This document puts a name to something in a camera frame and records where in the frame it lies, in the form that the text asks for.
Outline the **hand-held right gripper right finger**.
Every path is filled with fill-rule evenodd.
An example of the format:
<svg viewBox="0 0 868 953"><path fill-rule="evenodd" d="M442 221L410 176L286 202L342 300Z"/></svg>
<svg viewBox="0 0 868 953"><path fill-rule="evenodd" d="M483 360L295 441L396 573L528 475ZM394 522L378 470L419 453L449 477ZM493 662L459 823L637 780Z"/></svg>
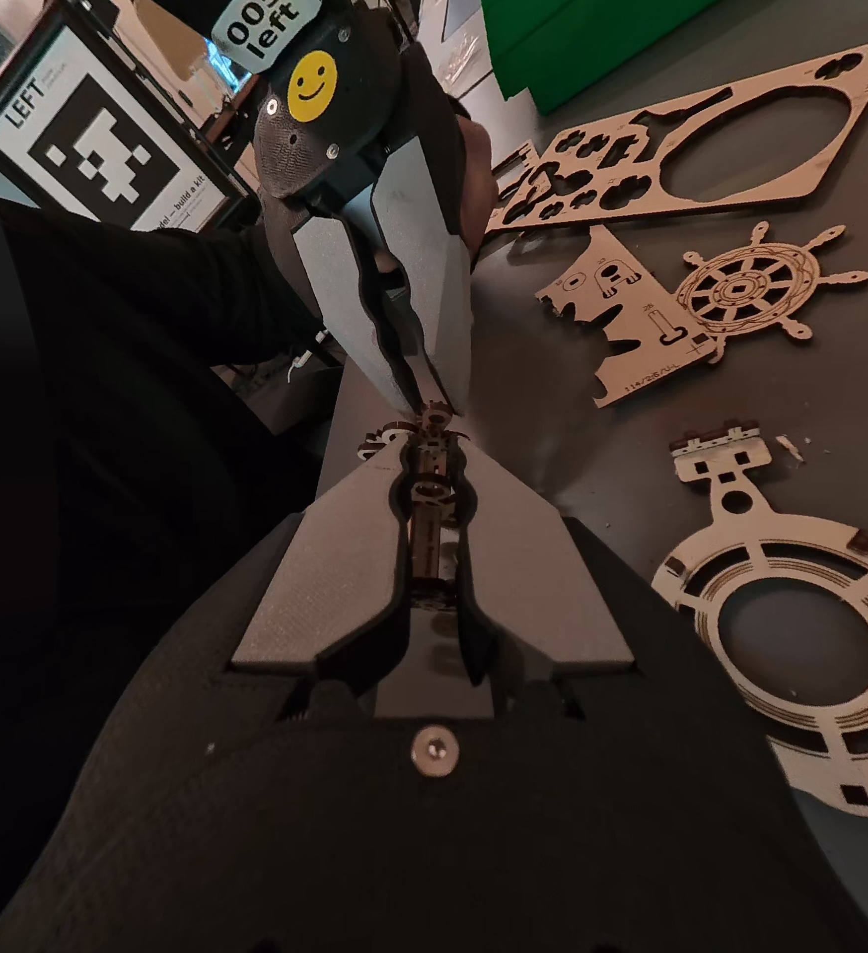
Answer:
<svg viewBox="0 0 868 953"><path fill-rule="evenodd" d="M559 511L469 438L454 444L457 625L471 681L631 669L631 649Z"/></svg>

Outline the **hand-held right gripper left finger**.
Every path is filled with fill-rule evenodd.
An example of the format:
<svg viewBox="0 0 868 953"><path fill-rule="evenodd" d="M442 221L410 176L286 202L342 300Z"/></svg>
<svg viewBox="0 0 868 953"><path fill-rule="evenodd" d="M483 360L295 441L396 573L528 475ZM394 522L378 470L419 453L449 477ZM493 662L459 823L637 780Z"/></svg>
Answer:
<svg viewBox="0 0 868 953"><path fill-rule="evenodd" d="M306 509L235 650L234 669L337 680L364 693L404 658L406 448L388 445Z"/></svg>

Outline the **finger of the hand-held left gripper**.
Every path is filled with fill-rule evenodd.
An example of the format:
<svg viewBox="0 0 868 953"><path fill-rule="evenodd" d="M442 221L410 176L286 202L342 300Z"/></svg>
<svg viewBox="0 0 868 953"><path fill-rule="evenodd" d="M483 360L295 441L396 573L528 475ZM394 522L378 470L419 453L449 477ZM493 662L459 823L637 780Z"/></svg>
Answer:
<svg viewBox="0 0 868 953"><path fill-rule="evenodd" d="M413 411L414 373L366 237L340 217L312 217L294 241L324 326L389 406Z"/></svg>
<svg viewBox="0 0 868 953"><path fill-rule="evenodd" d="M420 325L419 351L442 397L465 414L471 374L470 257L449 232L421 142L389 156L371 196L387 250L402 267L411 310Z"/></svg>

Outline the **wooden shaft gear assembly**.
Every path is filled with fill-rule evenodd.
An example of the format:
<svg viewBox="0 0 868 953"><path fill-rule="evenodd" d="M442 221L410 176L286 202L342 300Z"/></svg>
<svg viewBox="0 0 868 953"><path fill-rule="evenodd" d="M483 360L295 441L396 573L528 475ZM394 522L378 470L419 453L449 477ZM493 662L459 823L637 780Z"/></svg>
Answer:
<svg viewBox="0 0 868 953"><path fill-rule="evenodd" d="M415 422L390 422L367 433L357 448L358 459L366 462L397 438L406 438L412 605L432 612L456 608L460 522L457 433L450 430L453 417L447 403L430 400Z"/></svg>

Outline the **wooden ring frame with stem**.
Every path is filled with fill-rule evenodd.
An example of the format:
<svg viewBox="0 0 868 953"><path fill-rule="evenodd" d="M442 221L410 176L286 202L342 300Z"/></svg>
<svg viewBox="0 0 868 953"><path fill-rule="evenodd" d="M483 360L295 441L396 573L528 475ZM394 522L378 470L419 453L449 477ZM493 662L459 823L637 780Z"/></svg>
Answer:
<svg viewBox="0 0 868 953"><path fill-rule="evenodd" d="M682 483L709 484L712 522L663 560L652 586L722 664L766 733L791 787L868 817L868 685L829 703L784 699L726 649L726 607L757 584L835 598L868 632L868 530L777 512L750 479L772 463L756 421L730 420L669 445Z"/></svg>

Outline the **person's left forearm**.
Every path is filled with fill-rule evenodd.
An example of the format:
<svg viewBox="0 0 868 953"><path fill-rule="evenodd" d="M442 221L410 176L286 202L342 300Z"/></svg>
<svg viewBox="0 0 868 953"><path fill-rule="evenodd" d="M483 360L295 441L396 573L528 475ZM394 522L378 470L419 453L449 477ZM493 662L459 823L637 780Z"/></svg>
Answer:
<svg viewBox="0 0 868 953"><path fill-rule="evenodd" d="M209 366L306 352L334 364L321 318L280 272L261 223L138 232L0 198L0 224L42 337L69 322L141 331Z"/></svg>

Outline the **person's left hand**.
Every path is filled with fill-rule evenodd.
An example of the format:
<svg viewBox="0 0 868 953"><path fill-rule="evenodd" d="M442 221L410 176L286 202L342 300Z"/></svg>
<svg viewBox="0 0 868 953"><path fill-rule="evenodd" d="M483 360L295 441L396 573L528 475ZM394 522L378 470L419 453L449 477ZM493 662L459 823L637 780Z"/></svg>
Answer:
<svg viewBox="0 0 868 953"><path fill-rule="evenodd" d="M464 115L457 116L464 140L464 183L460 206L461 237L473 262L488 231L499 189L492 174L488 131Z"/></svg>

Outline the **green box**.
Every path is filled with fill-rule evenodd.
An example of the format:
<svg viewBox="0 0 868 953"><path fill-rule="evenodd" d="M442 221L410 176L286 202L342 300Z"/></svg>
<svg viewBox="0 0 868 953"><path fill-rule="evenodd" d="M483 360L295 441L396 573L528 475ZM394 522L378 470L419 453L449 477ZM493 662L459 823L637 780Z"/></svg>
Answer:
<svg viewBox="0 0 868 953"><path fill-rule="evenodd" d="M639 80L745 19L755 2L485 1L493 77L505 102L547 115L617 74Z"/></svg>

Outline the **small wooden sheet fragment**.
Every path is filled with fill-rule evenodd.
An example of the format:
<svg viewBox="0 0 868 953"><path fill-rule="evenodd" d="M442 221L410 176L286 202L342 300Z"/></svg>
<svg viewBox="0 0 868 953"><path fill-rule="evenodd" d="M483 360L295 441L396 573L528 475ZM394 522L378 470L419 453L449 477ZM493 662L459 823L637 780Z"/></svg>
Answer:
<svg viewBox="0 0 868 953"><path fill-rule="evenodd" d="M604 225L555 281L536 293L559 317L601 330L609 345L595 372L604 408L693 364L709 361L712 334Z"/></svg>

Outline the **wooden ship wheel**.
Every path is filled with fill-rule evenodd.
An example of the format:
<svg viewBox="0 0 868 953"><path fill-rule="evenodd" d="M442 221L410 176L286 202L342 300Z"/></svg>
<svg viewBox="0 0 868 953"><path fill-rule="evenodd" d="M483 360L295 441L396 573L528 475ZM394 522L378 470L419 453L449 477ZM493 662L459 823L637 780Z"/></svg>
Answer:
<svg viewBox="0 0 868 953"><path fill-rule="evenodd" d="M712 259L687 252L692 268L675 296L714 340L709 364L719 363L729 340L779 327L795 342L812 338L812 328L796 317L822 287L864 285L868 271L822 272L816 251L846 232L835 225L803 245L770 239L771 225L755 225L748 243Z"/></svg>

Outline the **framed black white marker sign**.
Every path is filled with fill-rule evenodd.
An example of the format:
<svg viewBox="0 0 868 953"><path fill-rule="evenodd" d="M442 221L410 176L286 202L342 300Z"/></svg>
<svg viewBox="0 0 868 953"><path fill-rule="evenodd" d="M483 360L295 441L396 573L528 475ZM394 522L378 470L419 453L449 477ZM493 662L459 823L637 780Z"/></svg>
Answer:
<svg viewBox="0 0 868 953"><path fill-rule="evenodd" d="M38 207L142 232L257 218L252 82L210 42L154 2L7 5L31 15L0 32L10 186Z"/></svg>

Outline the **wooden sheet with oval hole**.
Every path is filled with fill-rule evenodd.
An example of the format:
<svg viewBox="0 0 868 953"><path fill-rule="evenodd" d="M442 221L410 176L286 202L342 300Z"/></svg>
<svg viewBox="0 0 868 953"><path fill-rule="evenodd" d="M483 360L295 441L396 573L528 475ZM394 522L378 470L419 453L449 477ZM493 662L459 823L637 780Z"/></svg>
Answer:
<svg viewBox="0 0 868 953"><path fill-rule="evenodd" d="M842 128L814 156L763 184L724 197L679 197L664 184L672 161L744 113L786 94L847 108ZM573 124L542 152L526 141L508 157L523 173L501 192L488 235L745 208L811 195L868 106L868 44L680 96L640 110Z"/></svg>

